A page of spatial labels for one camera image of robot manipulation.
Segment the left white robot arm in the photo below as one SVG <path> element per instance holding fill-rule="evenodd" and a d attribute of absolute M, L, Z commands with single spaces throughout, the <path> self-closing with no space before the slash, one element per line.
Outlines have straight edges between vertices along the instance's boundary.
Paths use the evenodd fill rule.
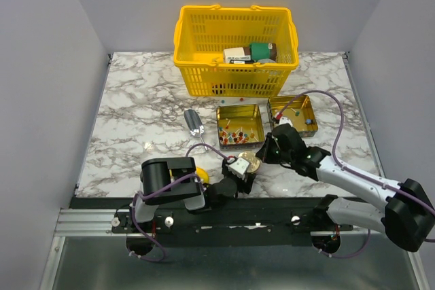
<path fill-rule="evenodd" d="M 239 194 L 251 192 L 259 167 L 257 159 L 229 156 L 222 160 L 222 179 L 211 183 L 192 157 L 148 160 L 141 165 L 142 188 L 133 199 L 127 224 L 144 232 L 157 208 L 172 202 L 183 202 L 191 213 L 219 208 Z"/>

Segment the shiny metal scoop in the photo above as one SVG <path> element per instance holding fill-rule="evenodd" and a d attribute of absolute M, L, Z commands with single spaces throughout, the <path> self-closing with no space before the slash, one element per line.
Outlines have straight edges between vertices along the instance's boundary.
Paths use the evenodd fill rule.
<path fill-rule="evenodd" d="M 193 109 L 186 109 L 184 111 L 184 119 L 189 128 L 190 134 L 194 137 L 198 137 L 201 140 L 201 143 L 205 143 L 203 139 L 205 129 L 199 114 Z"/>

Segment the candy tin box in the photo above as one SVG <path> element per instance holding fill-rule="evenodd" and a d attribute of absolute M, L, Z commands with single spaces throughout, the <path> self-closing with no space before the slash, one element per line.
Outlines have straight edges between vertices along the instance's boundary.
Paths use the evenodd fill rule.
<path fill-rule="evenodd" d="M 216 109 L 216 121 L 218 143 L 223 151 L 256 149 L 265 141 L 257 104 L 220 106 Z"/>

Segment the gold jar lid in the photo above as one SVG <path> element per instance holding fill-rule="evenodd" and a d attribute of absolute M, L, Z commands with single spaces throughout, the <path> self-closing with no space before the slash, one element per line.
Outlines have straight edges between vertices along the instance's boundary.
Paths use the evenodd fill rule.
<path fill-rule="evenodd" d="M 261 165 L 261 161 L 256 157 L 253 151 L 244 151 L 240 153 L 238 157 L 249 162 L 248 173 L 255 173 Z"/>

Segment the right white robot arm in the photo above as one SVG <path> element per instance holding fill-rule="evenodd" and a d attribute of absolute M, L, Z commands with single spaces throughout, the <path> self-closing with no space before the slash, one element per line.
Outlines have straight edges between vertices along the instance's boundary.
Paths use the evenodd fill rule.
<path fill-rule="evenodd" d="M 434 227 L 434 207 L 420 183 L 385 179 L 348 165 L 321 147 L 306 145 L 289 124 L 268 133 L 256 157 L 359 198 L 357 202 L 335 198 L 315 210 L 313 223 L 321 230 L 335 224 L 362 226 L 384 233 L 405 251 L 416 252 Z"/>

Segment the gold tin lid half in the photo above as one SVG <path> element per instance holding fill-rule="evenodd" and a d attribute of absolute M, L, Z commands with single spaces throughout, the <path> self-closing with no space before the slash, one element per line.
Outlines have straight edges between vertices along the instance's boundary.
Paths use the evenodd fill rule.
<path fill-rule="evenodd" d="M 318 131 L 318 125 L 309 96 L 303 95 L 297 99 L 294 98 L 295 96 L 276 96 L 269 98 L 266 107 L 271 129 L 276 127 L 274 117 L 286 104 L 292 101 L 283 111 L 283 115 L 291 119 L 293 127 L 295 127 L 302 138 L 314 137 Z M 306 124 L 307 119 L 312 120 L 312 123 Z"/>

